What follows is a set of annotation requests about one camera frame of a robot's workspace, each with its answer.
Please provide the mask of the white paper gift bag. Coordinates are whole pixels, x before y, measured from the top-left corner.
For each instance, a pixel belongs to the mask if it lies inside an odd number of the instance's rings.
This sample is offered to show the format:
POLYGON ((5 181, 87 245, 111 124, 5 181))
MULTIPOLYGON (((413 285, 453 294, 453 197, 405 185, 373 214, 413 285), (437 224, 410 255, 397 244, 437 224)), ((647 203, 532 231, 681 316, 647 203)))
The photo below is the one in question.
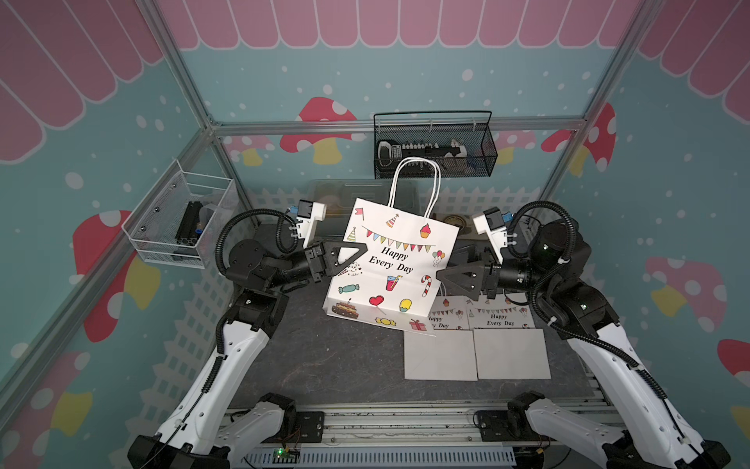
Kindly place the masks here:
POLYGON ((480 380, 549 380, 544 332, 534 324, 525 295, 485 296, 469 306, 480 380))

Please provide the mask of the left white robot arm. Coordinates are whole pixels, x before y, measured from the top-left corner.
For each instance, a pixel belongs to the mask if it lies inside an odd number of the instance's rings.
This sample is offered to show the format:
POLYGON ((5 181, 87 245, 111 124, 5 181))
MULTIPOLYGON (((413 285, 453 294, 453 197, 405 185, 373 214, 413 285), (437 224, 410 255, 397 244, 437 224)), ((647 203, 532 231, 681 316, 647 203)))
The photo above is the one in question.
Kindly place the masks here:
POLYGON ((325 216, 324 204, 302 200, 292 212, 251 209, 224 226, 216 240, 215 263, 240 294, 218 320, 215 350, 183 400, 154 435, 132 443, 127 453, 132 467, 234 468, 267 440, 286 444, 300 438, 295 403, 278 394, 263 396, 229 425, 223 420, 240 381, 279 328, 289 292, 332 279, 365 254, 366 246, 359 242, 312 243, 316 224, 325 216), (281 246, 273 254, 248 238, 226 251, 232 229, 255 216, 277 218, 277 226, 289 227, 304 248, 281 246))

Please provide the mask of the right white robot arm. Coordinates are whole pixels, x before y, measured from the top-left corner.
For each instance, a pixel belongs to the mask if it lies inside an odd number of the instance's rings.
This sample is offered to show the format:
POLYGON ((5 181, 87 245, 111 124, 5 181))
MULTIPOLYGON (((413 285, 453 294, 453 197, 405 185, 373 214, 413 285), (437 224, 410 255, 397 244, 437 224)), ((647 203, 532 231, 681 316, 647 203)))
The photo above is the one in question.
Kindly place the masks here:
POLYGON ((569 412, 529 391, 503 412, 476 412, 484 439, 500 427, 515 440, 536 435, 557 441, 602 468, 725 468, 730 454, 705 440, 670 402, 637 357, 611 303, 582 281, 591 247, 568 211, 533 201, 516 213, 497 208, 474 218, 490 247, 464 247, 463 264, 437 273, 449 291, 473 300, 523 293, 525 306, 547 324, 592 371, 623 421, 612 428, 569 412))

